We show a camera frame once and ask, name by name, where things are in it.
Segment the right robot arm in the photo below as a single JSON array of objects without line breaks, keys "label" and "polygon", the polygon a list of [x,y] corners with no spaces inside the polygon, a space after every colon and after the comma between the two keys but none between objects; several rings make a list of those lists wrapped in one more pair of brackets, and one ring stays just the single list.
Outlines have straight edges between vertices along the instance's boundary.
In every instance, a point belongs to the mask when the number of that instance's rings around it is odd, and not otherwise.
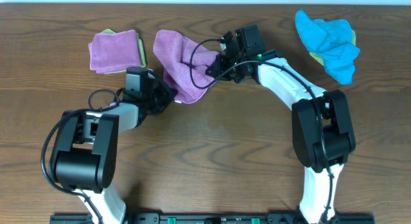
[{"label": "right robot arm", "polygon": [[338,178],[355,149],[353,125],[343,92],[310,83],[275,50],[257,43],[245,47],[218,39],[222,53],[206,70],[214,80],[241,82],[250,76],[271,90],[292,113],[292,142],[304,167],[299,212],[305,223],[337,220],[334,208]]}]

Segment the purple microfiber cloth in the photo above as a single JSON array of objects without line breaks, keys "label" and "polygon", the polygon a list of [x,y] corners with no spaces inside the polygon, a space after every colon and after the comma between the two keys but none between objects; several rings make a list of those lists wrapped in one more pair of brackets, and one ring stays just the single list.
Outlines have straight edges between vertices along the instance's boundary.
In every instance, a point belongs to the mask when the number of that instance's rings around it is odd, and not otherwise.
[{"label": "purple microfiber cloth", "polygon": [[215,61],[218,52],[199,46],[173,30],[157,32],[153,52],[164,67],[164,81],[178,91],[175,96],[177,103],[195,103],[207,92],[199,86],[213,81],[205,71]]}]

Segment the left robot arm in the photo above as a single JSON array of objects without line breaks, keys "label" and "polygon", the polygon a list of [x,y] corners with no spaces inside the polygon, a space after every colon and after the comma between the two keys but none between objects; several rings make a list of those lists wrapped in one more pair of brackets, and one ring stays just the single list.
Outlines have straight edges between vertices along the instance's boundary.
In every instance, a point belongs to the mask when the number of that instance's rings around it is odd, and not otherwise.
[{"label": "left robot arm", "polygon": [[40,163],[57,190],[79,197],[88,214],[55,214],[50,223],[126,223],[127,205],[112,180],[118,137],[160,114],[177,95],[157,78],[138,77],[110,91],[107,107],[68,110],[46,137]]}]

